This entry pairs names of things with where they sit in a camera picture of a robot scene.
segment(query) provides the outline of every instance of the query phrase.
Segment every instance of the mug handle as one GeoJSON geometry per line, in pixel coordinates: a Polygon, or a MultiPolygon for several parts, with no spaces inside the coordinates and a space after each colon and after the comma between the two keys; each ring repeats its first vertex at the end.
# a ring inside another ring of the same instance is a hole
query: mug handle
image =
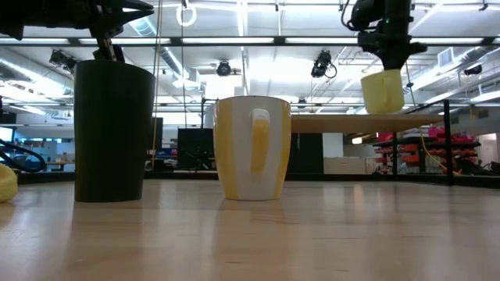
{"type": "Polygon", "coordinates": [[[392,91],[391,89],[391,85],[393,84],[393,79],[394,77],[392,76],[388,76],[388,75],[384,75],[384,78],[383,78],[383,82],[384,82],[384,104],[387,104],[391,101],[392,99],[392,96],[391,94],[389,94],[389,91],[392,91]]]}
{"type": "Polygon", "coordinates": [[[262,173],[266,167],[269,151],[270,116],[265,109],[254,109],[252,112],[252,173],[262,173]]]}

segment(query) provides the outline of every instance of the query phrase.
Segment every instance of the fluorescent light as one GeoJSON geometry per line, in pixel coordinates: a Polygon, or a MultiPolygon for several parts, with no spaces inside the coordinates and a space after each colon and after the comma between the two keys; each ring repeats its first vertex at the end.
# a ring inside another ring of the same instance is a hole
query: fluorescent light
{"type": "Polygon", "coordinates": [[[362,144],[362,143],[363,143],[363,139],[361,137],[357,137],[357,138],[352,139],[352,144],[362,144]]]}
{"type": "Polygon", "coordinates": [[[24,126],[58,126],[57,124],[26,124],[24,126]]]}
{"type": "Polygon", "coordinates": [[[460,110],[460,108],[455,108],[455,109],[450,110],[450,113],[457,112],[459,110],[460,110]]]}
{"type": "Polygon", "coordinates": [[[438,96],[435,96],[433,98],[429,98],[428,100],[426,100],[424,103],[426,104],[430,104],[430,103],[433,103],[433,102],[436,102],[436,101],[442,101],[448,97],[451,97],[452,95],[454,95],[454,93],[444,93],[444,94],[440,94],[438,96]]]}
{"type": "Polygon", "coordinates": [[[471,99],[470,101],[471,102],[482,102],[482,101],[489,101],[489,100],[494,99],[494,98],[500,98],[500,91],[494,91],[491,93],[482,94],[480,96],[477,96],[477,97],[471,99]]]}
{"type": "Polygon", "coordinates": [[[185,44],[272,44],[272,37],[205,37],[184,38],[185,44]]]}
{"type": "Polygon", "coordinates": [[[30,113],[38,114],[38,115],[45,115],[45,112],[43,110],[38,109],[38,108],[34,108],[33,106],[29,106],[29,105],[25,105],[23,107],[10,105],[10,107],[14,108],[14,109],[23,110],[25,112],[30,112],[30,113]]]}
{"type": "Polygon", "coordinates": [[[18,41],[14,38],[0,38],[0,44],[70,44],[65,38],[24,38],[18,41]]]}
{"type": "MultiPolygon", "coordinates": [[[[78,39],[80,44],[97,44],[97,41],[94,38],[82,38],[78,39]]],[[[114,38],[112,39],[113,44],[121,44],[121,45],[135,45],[135,44],[158,44],[155,37],[150,38],[114,38]]],[[[160,44],[170,44],[170,38],[160,38],[160,44]]]]}
{"type": "Polygon", "coordinates": [[[484,38],[482,37],[453,37],[453,38],[426,38],[414,37],[413,42],[420,42],[425,44],[477,44],[481,43],[484,38]]]}
{"type": "Polygon", "coordinates": [[[358,44],[358,38],[356,38],[356,37],[337,37],[337,38],[297,37],[297,38],[286,38],[285,43],[289,43],[289,44],[358,44]]]}

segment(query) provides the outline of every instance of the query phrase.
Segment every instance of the security camera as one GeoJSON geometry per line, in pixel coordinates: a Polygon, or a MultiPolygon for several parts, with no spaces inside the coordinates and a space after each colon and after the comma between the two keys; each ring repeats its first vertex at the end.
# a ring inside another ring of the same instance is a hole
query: security camera
{"type": "Polygon", "coordinates": [[[231,75],[231,66],[229,65],[228,61],[220,62],[219,66],[217,67],[217,75],[219,76],[231,75]]]}

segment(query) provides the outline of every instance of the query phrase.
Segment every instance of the black cup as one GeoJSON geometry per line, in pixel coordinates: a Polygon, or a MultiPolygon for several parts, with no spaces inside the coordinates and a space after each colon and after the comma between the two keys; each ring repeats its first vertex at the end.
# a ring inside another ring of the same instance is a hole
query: black cup
{"type": "Polygon", "coordinates": [[[75,201],[141,199],[155,77],[122,62],[75,70],[75,201]]]}

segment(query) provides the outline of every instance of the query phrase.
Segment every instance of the ceiling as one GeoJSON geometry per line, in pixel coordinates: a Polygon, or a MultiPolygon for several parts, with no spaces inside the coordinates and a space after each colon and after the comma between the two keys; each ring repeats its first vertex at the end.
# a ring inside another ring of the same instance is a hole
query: ceiling
{"type": "MultiPolygon", "coordinates": [[[[146,1],[158,7],[158,1],[146,1]]],[[[354,36],[341,25],[339,3],[345,1],[320,0],[248,0],[248,20],[243,28],[238,24],[238,2],[231,0],[196,1],[190,0],[197,10],[197,18],[189,27],[182,27],[176,18],[180,1],[163,1],[161,36],[162,37],[237,37],[237,36],[354,36]]],[[[411,35],[420,37],[485,37],[500,34],[500,0],[488,0],[489,8],[479,11],[481,0],[438,1],[415,0],[416,9],[412,11],[415,18],[410,26],[411,35]]],[[[350,17],[352,7],[346,11],[350,17]]],[[[159,10],[149,17],[156,25],[159,10]]],[[[25,37],[90,37],[87,30],[48,29],[27,27],[25,37]]],[[[138,34],[129,24],[119,37],[136,37],[138,34]]],[[[71,75],[62,69],[53,69],[48,63],[53,49],[60,49],[78,60],[93,59],[93,47],[0,47],[22,55],[25,59],[46,67],[48,71],[57,72],[69,79],[71,75]]],[[[438,54],[447,47],[430,47],[427,52],[412,56],[408,61],[409,76],[426,72],[438,63],[438,54]]],[[[126,60],[130,64],[153,71],[154,50],[146,47],[130,47],[123,49],[126,60]]],[[[171,47],[173,55],[187,67],[197,69],[200,80],[206,82],[214,79],[215,67],[221,60],[229,61],[234,69],[242,69],[244,52],[240,47],[171,47]]],[[[371,54],[364,53],[358,47],[245,47],[248,56],[247,83],[249,94],[277,96],[292,102],[299,98],[307,98],[308,102],[363,102],[359,78],[383,69],[380,61],[371,54]],[[338,75],[333,80],[313,79],[310,76],[313,61],[322,50],[329,50],[334,58],[338,75]]],[[[484,76],[498,72],[496,56],[484,62],[484,76]]],[[[183,91],[173,86],[177,78],[168,66],[160,63],[159,72],[160,96],[175,97],[172,102],[182,101],[183,94],[188,101],[201,101],[202,91],[183,91]]],[[[404,84],[408,83],[406,69],[402,70],[404,84]]],[[[415,93],[417,102],[424,102],[435,95],[443,94],[459,85],[472,83],[479,77],[462,77],[451,71],[433,83],[428,83],[415,93]]],[[[235,84],[235,94],[242,94],[242,82],[235,84]]]]}

